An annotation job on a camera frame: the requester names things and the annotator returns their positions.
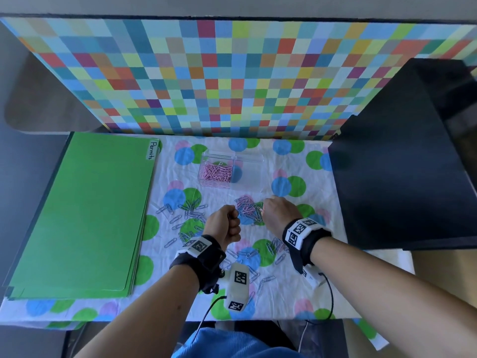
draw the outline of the black panel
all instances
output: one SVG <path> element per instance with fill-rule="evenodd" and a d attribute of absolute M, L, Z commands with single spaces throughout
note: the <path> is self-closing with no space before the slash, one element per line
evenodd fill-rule
<path fill-rule="evenodd" d="M 476 86 L 461 61 L 411 59 L 343 125 L 329 151 L 350 244 L 477 246 L 462 239 L 477 236 L 477 195 L 443 122 L 472 108 Z"/>

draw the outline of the forearm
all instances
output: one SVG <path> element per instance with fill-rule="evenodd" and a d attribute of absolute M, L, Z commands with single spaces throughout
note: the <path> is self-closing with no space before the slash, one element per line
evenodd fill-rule
<path fill-rule="evenodd" d="M 333 238 L 312 252 L 351 305 L 411 357 L 477 352 L 477 309 L 414 275 Z"/>
<path fill-rule="evenodd" d="M 192 268 L 174 266 L 76 357 L 170 357 L 198 291 Z"/>

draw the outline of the polka dot tablecloth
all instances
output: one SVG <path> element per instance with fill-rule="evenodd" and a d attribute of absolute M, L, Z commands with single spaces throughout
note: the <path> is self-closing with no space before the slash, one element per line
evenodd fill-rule
<path fill-rule="evenodd" d="M 182 243 L 179 232 L 192 231 L 200 234 L 202 222 L 183 219 L 180 205 L 199 199 L 208 207 L 200 210 L 208 217 L 223 204 L 233 204 L 236 198 L 247 192 L 200 186 L 198 182 L 201 154 L 207 149 L 224 152 L 260 153 L 265 162 L 265 181 L 261 193 L 247 193 L 256 204 L 275 194 L 283 196 L 296 205 L 305 217 L 310 217 L 329 228 L 335 238 L 346 241 L 340 205 L 331 171 L 328 154 L 329 142 L 288 141 L 272 139 L 218 138 L 157 136 L 161 141 L 161 153 L 156 159 L 155 173 L 147 209 L 146 225 L 140 250 L 135 287 L 131 296 L 123 299 L 78 299 L 78 300 L 18 300 L 4 299 L 0 307 L 0 324 L 73 329 L 84 321 L 110 321 L 121 313 L 132 301 L 156 282 L 169 268 L 176 251 Z M 174 215 L 167 211 L 156 214 L 157 207 L 169 204 Z M 182 215 L 174 222 L 170 221 Z M 184 223 L 175 230 L 172 228 Z M 216 304 L 208 315 L 209 320 L 240 319 L 322 319 L 328 316 L 331 296 L 326 284 L 314 290 L 292 266 L 289 255 L 284 251 L 269 253 L 267 243 L 273 236 L 263 223 L 253 224 L 242 219 L 242 240 L 230 245 L 234 254 L 227 258 L 234 262 L 233 255 L 259 249 L 259 254 L 243 263 L 260 273 L 259 279 L 250 284 L 254 296 L 245 311 L 233 313 L 223 301 Z M 374 255 L 391 264 L 413 271 L 411 255 L 402 250 L 373 251 Z M 285 258 L 277 264 L 278 258 Z M 258 295 L 262 278 L 276 279 L 264 284 Z M 198 294 L 188 320 L 201 320 L 211 302 L 225 293 L 217 295 Z M 333 288 L 335 318 L 359 318 L 359 314 Z"/>

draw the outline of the gray wall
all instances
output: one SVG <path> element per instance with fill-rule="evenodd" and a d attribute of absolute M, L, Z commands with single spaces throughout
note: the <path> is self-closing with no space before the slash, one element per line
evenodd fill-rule
<path fill-rule="evenodd" d="M 477 0 L 1 0 L 3 13 L 477 20 Z"/>
<path fill-rule="evenodd" d="M 6 125 L 3 110 L 27 57 L 0 25 L 0 282 L 12 264 L 63 148 L 65 135 L 28 135 Z M 59 358 L 62 331 L 0 326 L 0 356 Z"/>

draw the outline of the hand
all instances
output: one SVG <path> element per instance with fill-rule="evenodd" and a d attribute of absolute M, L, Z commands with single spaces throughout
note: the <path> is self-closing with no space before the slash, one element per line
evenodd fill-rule
<path fill-rule="evenodd" d="M 285 227 L 295 219 L 302 219 L 303 216 L 286 198 L 272 196 L 263 201 L 262 218 L 266 228 L 281 240 Z"/>
<path fill-rule="evenodd" d="M 225 251 L 233 242 L 240 241 L 239 212 L 234 205 L 223 205 L 209 216 L 204 235 L 211 235 Z"/>

